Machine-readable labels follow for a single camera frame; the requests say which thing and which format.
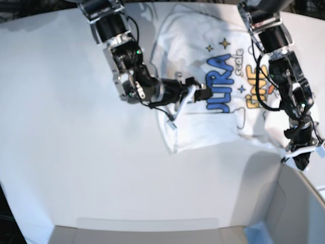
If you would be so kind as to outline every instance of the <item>white tabletop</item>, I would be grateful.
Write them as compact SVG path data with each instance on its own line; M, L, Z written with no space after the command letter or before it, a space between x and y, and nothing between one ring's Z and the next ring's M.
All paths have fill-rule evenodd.
M127 9L145 32L140 16L154 10L159 26L174 4ZM190 6L243 25L236 6ZM325 22L288 13L283 19L321 104ZM142 38L140 45L152 43ZM120 230L129 221L247 225L260 193L276 179L278 156L244 142L170 155L155 113L118 99L78 9L1 24L0 77L0 182L23 235L35 243L46 243L54 225L91 227L96 219L125 222ZM311 160L307 175L325 185L324 164ZM141 230L150 230L148 223Z

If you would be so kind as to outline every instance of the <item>black cable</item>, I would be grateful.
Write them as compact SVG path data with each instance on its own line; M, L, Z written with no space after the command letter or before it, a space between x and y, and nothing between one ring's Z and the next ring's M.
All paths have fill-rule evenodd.
M254 60L255 60L255 62L256 62L256 64L257 64L257 59L256 59L256 56L255 56L255 51L254 51L254 42L253 42L253 39L251 39L251 41L252 41L253 57L254 57ZM262 69L261 69L261 72L262 72L262 74L266 77L266 79L267 79L267 80L268 80L272 85L274 85L275 88L279 89L278 85L275 84L274 81L271 80L271 79L269 78L269 76L266 75Z
M127 17L127 20L129 20L129 19L130 19L130 20L134 23L134 25L136 26L136 29L137 29L137 43L139 44L139 39L140 39L139 26L138 26L137 22L136 22L132 17L128 16L128 17ZM134 57L133 57L133 59L135 59L135 60L134 60L134 67L133 67L133 81L135 81L135 80L136 80L136 78L135 78L135 74L136 74L136 64L137 64L137 59L138 59L137 52L134 53ZM142 99L140 98L139 92L138 92L138 90L137 90L136 88L135 88L135 92L136 92L137 96L139 97L139 98L136 98L136 97L135 97L135 98L136 98L136 99L141 103L141 105L146 106L146 107L148 107L148 108L150 108L150 109L156 109L156 110L158 110L158 111L161 111L161 112L165 113L165 115L169 118L170 121L174 121L174 120L175 120L174 117L173 117L171 114L167 113L167 112L164 111L163 109L160 109L160 108L157 108L157 107L150 107L149 105L144 104L143 101L142 101Z
M259 103L265 108L265 109L267 109L267 110L269 110L269 111L274 111L274 112L276 112L276 111L280 111L280 108L271 108L271 107L269 107L267 104L265 104L264 102L263 102L263 100L261 99L261 96L260 96L260 94L259 94L259 70L260 70L260 63L261 63L261 60L262 60L262 55L260 55L259 57L258 57L258 60L257 60L257 65L256 65L256 96L257 96L257 100L259 101Z
M310 120L311 120L311 122L312 122L312 124L313 124L313 129L314 129L314 132L315 132L315 135L316 135L317 139L319 140L320 143L323 143L324 140L323 140L323 139L320 137L320 135L318 134L318 132L317 132L317 130L316 130L316 127L315 127L314 120L313 120L313 118L311 117L311 115L309 115L309 118L310 118Z
M136 29L137 29L137 44L139 44L139 40L140 40L139 26L138 26L137 22L136 22L132 17L128 16L128 17L127 17L127 20L129 20L129 19L130 19L130 20L134 23L134 25L136 26Z

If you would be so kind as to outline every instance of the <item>white t-shirt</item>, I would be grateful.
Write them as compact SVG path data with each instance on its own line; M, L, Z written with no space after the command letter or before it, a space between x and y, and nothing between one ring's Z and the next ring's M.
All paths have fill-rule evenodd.
M255 49L256 58L259 51ZM213 97L189 104L175 122L177 130L168 125L163 113L158 123L164 140L173 152L234 141L239 138L254 144L273 147L266 124L274 130L276 115L277 141L286 146L283 127L288 128L284 112L267 112L258 102L255 92L256 62L252 55L251 38L246 28L213 16L177 5L166 18L151 62L162 78L174 78L181 72L184 78L194 77L212 88ZM261 68L268 73L268 58ZM279 105L280 96L263 74L259 75L261 98L272 107Z

